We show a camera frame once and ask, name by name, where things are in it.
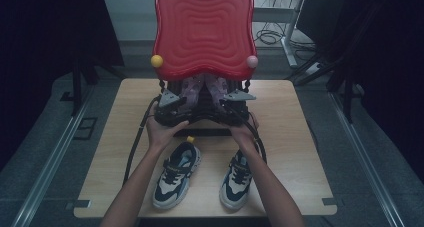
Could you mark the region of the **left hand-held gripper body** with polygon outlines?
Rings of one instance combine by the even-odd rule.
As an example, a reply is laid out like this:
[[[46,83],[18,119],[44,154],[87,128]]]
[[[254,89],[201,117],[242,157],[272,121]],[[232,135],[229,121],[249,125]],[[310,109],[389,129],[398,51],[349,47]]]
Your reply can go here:
[[[187,121],[189,115],[177,110],[180,98],[172,91],[165,89],[155,110],[155,120],[161,125],[168,127],[174,127],[183,121]]]

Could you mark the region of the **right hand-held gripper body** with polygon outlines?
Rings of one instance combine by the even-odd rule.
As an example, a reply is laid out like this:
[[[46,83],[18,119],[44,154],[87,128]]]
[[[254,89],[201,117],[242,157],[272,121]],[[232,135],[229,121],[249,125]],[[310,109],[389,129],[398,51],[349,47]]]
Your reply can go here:
[[[221,121],[230,126],[240,126],[249,119],[249,110],[246,102],[255,100],[256,97],[242,90],[234,90],[223,97],[227,100],[226,108]]]

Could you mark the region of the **red and black shoe rack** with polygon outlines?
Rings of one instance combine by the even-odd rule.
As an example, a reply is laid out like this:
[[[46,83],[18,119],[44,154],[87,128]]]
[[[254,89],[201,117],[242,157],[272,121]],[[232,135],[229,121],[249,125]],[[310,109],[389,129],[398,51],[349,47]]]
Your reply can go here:
[[[228,93],[249,93],[258,66],[252,36],[254,0],[155,0],[157,33],[151,64],[165,89],[180,97],[184,79],[203,74],[197,106],[187,121],[221,121],[205,84],[205,76],[227,81]]]

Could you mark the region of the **navy and white sneaker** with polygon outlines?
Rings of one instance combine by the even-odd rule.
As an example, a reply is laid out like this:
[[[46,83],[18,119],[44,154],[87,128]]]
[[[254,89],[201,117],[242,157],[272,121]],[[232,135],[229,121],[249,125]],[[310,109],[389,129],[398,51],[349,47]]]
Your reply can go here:
[[[231,159],[224,176],[219,197],[221,203],[230,210],[239,210],[247,202],[252,173],[247,159],[237,151]]]
[[[188,136],[163,162],[163,171],[156,182],[153,206],[167,210],[178,205],[190,187],[190,178],[201,162],[194,138]]]

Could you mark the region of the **person's left hand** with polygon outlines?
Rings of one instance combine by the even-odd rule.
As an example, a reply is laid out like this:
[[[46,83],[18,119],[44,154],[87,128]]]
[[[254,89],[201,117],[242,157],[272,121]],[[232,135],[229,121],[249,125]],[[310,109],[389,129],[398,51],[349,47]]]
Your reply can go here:
[[[149,111],[149,116],[147,117],[146,122],[149,140],[148,150],[153,152],[162,152],[168,146],[173,136],[178,131],[187,127],[189,122],[183,121],[174,127],[163,126],[159,124],[154,118],[156,109],[157,104],[154,104]]]

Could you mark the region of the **person's right hand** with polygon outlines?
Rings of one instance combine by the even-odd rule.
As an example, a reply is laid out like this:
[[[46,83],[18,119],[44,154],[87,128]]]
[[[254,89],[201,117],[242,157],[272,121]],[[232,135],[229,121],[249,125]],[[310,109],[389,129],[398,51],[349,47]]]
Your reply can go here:
[[[251,127],[254,130],[257,130],[258,127],[259,127],[258,121],[257,121],[256,116],[253,112],[250,113],[248,123],[251,125]],[[254,134],[252,133],[252,131],[246,125],[241,125],[239,127],[230,126],[229,130],[230,130],[235,142],[239,145],[240,148],[246,149],[248,147],[254,146],[254,143],[255,143]]]

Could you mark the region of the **white power strip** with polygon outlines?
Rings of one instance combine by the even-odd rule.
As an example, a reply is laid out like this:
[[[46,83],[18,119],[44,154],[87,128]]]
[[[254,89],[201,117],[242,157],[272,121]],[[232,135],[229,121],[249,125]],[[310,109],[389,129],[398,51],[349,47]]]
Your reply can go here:
[[[322,67],[322,65],[320,64],[320,63],[318,63],[318,62],[316,62],[316,63],[314,63],[314,64],[312,64],[306,71],[305,71],[305,74],[306,75],[312,75],[312,74],[314,74],[315,72],[317,72],[318,70],[320,70],[321,69],[321,67]]]

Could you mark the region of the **black tripod stand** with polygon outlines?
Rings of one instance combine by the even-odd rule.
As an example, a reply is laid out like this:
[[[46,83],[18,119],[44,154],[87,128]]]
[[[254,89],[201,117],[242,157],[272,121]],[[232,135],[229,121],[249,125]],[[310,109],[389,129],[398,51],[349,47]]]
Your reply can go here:
[[[96,85],[100,79],[95,69],[96,66],[102,68],[120,80],[126,78],[124,73],[118,71],[111,64],[107,64],[102,61],[99,57],[95,57],[93,54],[78,55],[72,66],[72,91],[64,92],[61,97],[61,101],[71,101],[73,103],[72,116],[75,116],[82,108],[82,80],[85,80],[87,85]]]
[[[323,53],[316,53],[311,57],[310,60],[301,65],[297,70],[295,70],[287,77],[287,80],[291,80],[295,86],[303,86],[323,76],[324,74],[333,72],[326,84],[326,88],[328,92],[333,93],[338,91],[341,85],[344,85],[344,92],[342,95],[342,114],[349,123],[352,122],[351,103],[354,96],[353,75],[355,67],[358,65],[358,59],[355,56],[355,51],[358,49],[359,44],[363,40],[369,26],[371,25],[371,22],[375,18],[380,8],[380,3],[377,1],[371,1],[349,25],[349,30],[353,29],[353,25],[357,25],[357,28],[355,29],[350,42],[346,45],[346,48],[336,60],[333,62],[328,62],[313,74],[298,80],[298,77],[304,74],[314,62],[322,58]]]

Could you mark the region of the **dark curtain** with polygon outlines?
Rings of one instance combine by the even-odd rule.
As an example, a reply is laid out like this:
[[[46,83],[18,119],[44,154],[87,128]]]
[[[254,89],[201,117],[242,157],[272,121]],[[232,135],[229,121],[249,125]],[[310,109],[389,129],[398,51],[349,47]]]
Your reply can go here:
[[[333,78],[343,81],[352,68],[364,108],[424,183],[424,0],[305,0],[298,28],[333,62],[373,4],[378,10]]]
[[[0,0],[0,170],[76,64],[123,64],[105,0]]]

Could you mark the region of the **white desk leg frame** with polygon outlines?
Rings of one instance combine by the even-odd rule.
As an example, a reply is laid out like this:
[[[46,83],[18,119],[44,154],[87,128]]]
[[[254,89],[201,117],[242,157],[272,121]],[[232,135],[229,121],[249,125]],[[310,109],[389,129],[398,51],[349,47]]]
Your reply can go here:
[[[296,68],[291,41],[304,0],[255,0],[253,34],[257,44],[280,45],[288,64]]]

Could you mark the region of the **metal floor rail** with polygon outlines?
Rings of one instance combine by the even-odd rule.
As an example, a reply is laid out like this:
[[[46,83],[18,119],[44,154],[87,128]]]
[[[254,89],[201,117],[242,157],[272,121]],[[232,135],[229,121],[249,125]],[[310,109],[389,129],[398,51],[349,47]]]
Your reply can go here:
[[[66,129],[62,133],[58,142],[52,149],[45,165],[43,166],[40,174],[35,180],[29,194],[23,202],[20,210],[18,211],[11,227],[29,227],[43,198],[70,146],[70,143],[81,123],[84,114],[87,110],[88,104],[92,98],[94,86],[89,86],[85,91],[82,99],[80,109],[74,116],[71,117]]]
[[[328,96],[389,225],[391,227],[406,227],[388,188],[375,169],[363,141],[354,125],[344,115],[341,101],[334,93],[329,93]]]

